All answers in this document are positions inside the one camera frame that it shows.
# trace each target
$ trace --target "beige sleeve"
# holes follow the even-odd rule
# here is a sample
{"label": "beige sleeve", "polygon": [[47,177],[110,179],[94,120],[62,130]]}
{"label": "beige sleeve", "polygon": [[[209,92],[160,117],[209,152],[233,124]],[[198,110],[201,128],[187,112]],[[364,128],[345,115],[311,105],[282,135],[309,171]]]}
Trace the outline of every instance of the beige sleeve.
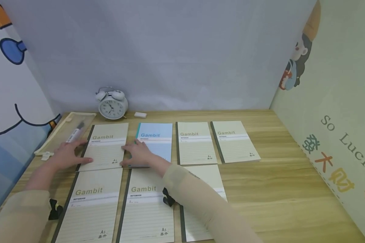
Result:
{"label": "beige sleeve", "polygon": [[0,212],[0,243],[38,243],[50,213],[45,190],[18,192]]}
{"label": "beige sleeve", "polygon": [[204,223],[216,243],[262,242],[220,195],[183,167],[171,165],[163,180],[169,195]]}

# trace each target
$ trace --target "marker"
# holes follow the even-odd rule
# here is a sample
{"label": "marker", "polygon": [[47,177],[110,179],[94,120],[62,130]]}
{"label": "marker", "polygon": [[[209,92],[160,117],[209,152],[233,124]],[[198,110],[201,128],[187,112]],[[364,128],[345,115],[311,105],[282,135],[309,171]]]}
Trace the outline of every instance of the marker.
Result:
{"label": "marker", "polygon": [[70,135],[70,137],[68,138],[68,140],[66,142],[71,143],[71,142],[77,140],[78,136],[81,135],[81,128],[83,128],[84,125],[85,125],[84,122],[80,122],[80,124],[73,131],[72,135]]}

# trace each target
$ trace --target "cartoon girl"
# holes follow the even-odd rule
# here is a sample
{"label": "cartoon girl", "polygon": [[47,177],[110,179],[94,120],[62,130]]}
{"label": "cartoon girl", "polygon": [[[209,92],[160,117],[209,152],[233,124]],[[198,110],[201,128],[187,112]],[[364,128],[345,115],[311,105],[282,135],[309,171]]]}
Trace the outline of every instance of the cartoon girl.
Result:
{"label": "cartoon girl", "polygon": [[317,1],[281,78],[279,87],[282,90],[290,90],[300,84],[300,76],[304,73],[305,63],[310,56],[312,41],[318,33],[320,9],[320,2]]}

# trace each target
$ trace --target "alarm clock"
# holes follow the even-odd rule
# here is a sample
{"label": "alarm clock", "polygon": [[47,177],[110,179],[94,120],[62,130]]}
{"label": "alarm clock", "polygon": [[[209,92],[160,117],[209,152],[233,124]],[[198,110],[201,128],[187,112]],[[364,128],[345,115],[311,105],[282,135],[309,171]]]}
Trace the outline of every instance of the alarm clock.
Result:
{"label": "alarm clock", "polygon": [[112,87],[101,87],[96,93],[96,100],[99,102],[100,114],[107,119],[117,120],[124,117],[128,109],[128,101],[124,93]]}

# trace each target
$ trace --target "hand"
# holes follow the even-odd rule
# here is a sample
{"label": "hand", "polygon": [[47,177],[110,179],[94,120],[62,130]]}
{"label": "hand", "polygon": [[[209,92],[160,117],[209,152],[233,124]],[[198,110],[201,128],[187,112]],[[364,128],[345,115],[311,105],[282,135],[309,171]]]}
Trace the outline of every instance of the hand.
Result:
{"label": "hand", "polygon": [[124,159],[120,165],[136,165],[136,166],[149,166],[149,161],[157,157],[155,154],[150,152],[149,148],[146,146],[145,142],[140,142],[135,139],[135,143],[131,143],[122,146],[122,149],[129,151],[131,153],[131,159]]}
{"label": "hand", "polygon": [[56,170],[61,170],[76,164],[92,162],[92,158],[80,158],[74,154],[75,148],[86,142],[87,140],[78,140],[72,143],[61,143],[60,147],[54,150],[54,155],[46,163],[49,163]]}

